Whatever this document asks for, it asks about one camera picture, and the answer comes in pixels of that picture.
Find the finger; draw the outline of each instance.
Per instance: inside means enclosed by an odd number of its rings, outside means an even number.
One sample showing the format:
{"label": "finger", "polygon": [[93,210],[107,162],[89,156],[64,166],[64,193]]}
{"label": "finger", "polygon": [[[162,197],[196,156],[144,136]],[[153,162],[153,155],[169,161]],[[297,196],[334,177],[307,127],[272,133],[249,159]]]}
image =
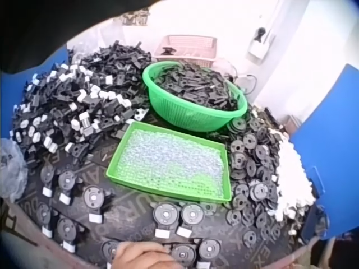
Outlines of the finger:
{"label": "finger", "polygon": [[118,246],[117,246],[116,255],[114,256],[114,259],[120,258],[124,254],[124,252],[126,251],[128,246],[130,246],[131,244],[133,244],[133,242],[121,242],[121,243],[119,243]]}
{"label": "finger", "polygon": [[129,268],[147,269],[158,262],[173,262],[173,258],[162,252],[146,252],[128,263]]}
{"label": "finger", "polygon": [[176,261],[158,262],[148,269],[183,269],[184,267]]}
{"label": "finger", "polygon": [[155,242],[132,243],[126,247],[126,251],[124,252],[122,258],[124,261],[129,262],[145,252],[168,253],[168,249]]}

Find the green plastic tray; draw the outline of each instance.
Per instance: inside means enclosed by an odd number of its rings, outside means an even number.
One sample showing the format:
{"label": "green plastic tray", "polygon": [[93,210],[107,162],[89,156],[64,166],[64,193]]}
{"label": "green plastic tray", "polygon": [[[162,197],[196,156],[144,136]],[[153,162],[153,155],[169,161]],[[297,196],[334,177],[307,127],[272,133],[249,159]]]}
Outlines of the green plastic tray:
{"label": "green plastic tray", "polygon": [[[121,158],[121,155],[128,143],[128,140],[130,139],[132,133],[134,130],[140,129],[143,131],[150,131],[150,132],[160,132],[160,133],[167,133],[171,135],[175,135],[187,140],[191,140],[194,142],[197,142],[201,145],[211,147],[213,149],[218,149],[220,151],[220,157],[223,161],[224,169],[223,169],[223,196],[222,197],[216,197],[216,196],[206,196],[201,192],[202,187],[199,187],[198,185],[195,186],[195,184],[191,184],[188,186],[183,186],[182,184],[179,184],[178,186],[167,186],[164,184],[161,186],[161,189],[153,188],[153,186],[146,186],[143,184],[137,184],[133,182],[134,177],[139,177],[140,175],[136,175],[134,172],[133,174],[128,174],[125,177],[119,178],[118,176],[118,163]],[[188,134],[179,133],[173,130],[149,125],[146,123],[141,122],[133,122],[131,123],[130,127],[127,129],[125,135],[123,136],[121,142],[119,143],[116,152],[114,153],[111,162],[108,166],[108,169],[106,171],[106,176],[109,177],[113,182],[125,185],[127,187],[131,187],[134,189],[138,189],[144,192],[149,192],[153,194],[159,194],[163,196],[173,197],[173,198],[179,198],[183,200],[191,200],[191,201],[203,201],[203,202],[215,202],[215,203],[223,203],[230,201],[232,199],[232,192],[231,192],[231,184],[229,180],[229,171],[228,171],[228,159],[227,159],[227,151],[225,149],[224,144],[209,141],[203,138],[190,136]],[[206,184],[206,181],[201,179],[200,177],[196,177],[195,180],[198,180],[201,184]]]}
{"label": "green plastic tray", "polygon": [[181,99],[154,83],[163,68],[180,65],[180,62],[164,61],[150,64],[142,74],[148,87],[149,98],[153,109],[167,122],[182,129],[195,132],[212,132],[222,128],[231,119],[243,116],[247,112],[248,103],[243,92],[233,83],[226,81],[233,96],[238,99],[238,109],[222,111],[206,108]]}

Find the workbench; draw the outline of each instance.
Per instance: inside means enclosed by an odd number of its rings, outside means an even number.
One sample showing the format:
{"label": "workbench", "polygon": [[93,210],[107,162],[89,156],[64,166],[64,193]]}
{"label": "workbench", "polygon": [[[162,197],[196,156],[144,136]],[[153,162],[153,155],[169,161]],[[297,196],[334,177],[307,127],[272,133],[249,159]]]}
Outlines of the workbench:
{"label": "workbench", "polygon": [[[146,116],[144,121],[179,131],[165,123],[153,111]],[[178,200],[129,189],[116,185],[106,178],[105,171],[118,143],[119,140],[114,138],[104,140],[93,151],[93,158],[75,171],[84,180],[83,187],[95,184],[113,194],[113,198],[103,207],[103,224],[93,224],[88,221],[88,208],[82,200],[81,191],[75,193],[75,198],[70,206],[59,201],[58,190],[54,193],[53,198],[43,196],[43,184],[40,180],[42,166],[30,172],[25,193],[16,202],[16,205],[9,203],[10,209],[18,218],[18,224],[25,226],[25,230],[32,233],[31,237],[38,244],[45,244],[63,261],[67,261],[71,267],[96,268],[98,266],[105,268],[106,261],[102,256],[100,247],[108,239],[134,242],[153,240],[160,243],[188,243],[187,239],[177,236],[174,231],[172,231],[169,240],[159,241],[159,239],[154,238],[155,222],[153,220],[153,209],[149,205],[150,202],[172,201],[176,203]],[[44,163],[52,164],[56,168],[64,168],[70,165],[72,157],[64,151],[64,147],[65,145],[62,145],[55,154],[42,156]],[[41,233],[36,218],[36,209],[40,202],[47,203],[58,210],[60,214],[79,222],[86,228],[76,244],[75,254],[68,253],[60,247],[59,244],[62,241],[56,229],[52,240]],[[216,214],[212,217],[206,217],[193,230],[192,237],[194,238],[214,238],[222,242],[222,252],[219,258],[213,262],[215,268],[263,268],[270,264],[271,266],[266,268],[282,268],[293,262],[300,253],[313,244],[311,242],[309,246],[301,247],[292,238],[289,238],[287,228],[284,227],[276,241],[272,239],[263,241],[258,236],[255,247],[248,249],[242,244],[242,237],[248,228],[243,225],[230,226],[227,224],[225,220],[226,211],[225,207],[218,205]]]}

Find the hand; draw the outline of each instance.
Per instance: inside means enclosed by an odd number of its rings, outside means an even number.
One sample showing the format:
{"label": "hand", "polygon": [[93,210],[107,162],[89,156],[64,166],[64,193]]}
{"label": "hand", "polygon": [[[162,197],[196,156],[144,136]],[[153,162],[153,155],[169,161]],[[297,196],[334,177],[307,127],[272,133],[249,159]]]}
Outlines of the hand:
{"label": "hand", "polygon": [[182,269],[162,245],[154,242],[122,242],[112,269]]}

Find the round green basket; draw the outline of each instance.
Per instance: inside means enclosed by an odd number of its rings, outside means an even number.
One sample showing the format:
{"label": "round green basket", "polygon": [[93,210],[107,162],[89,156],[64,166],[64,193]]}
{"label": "round green basket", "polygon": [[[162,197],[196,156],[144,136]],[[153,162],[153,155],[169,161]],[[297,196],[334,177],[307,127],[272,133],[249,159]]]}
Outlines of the round green basket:
{"label": "round green basket", "polygon": [[142,78],[149,89],[149,98],[154,110],[169,123],[195,132],[212,132],[220,129],[231,119],[243,116],[248,108],[242,91],[233,83],[226,81],[229,89],[238,100],[235,111],[221,111],[206,108],[176,97],[154,83],[154,79],[164,67],[180,65],[179,62],[164,61],[146,67]]}

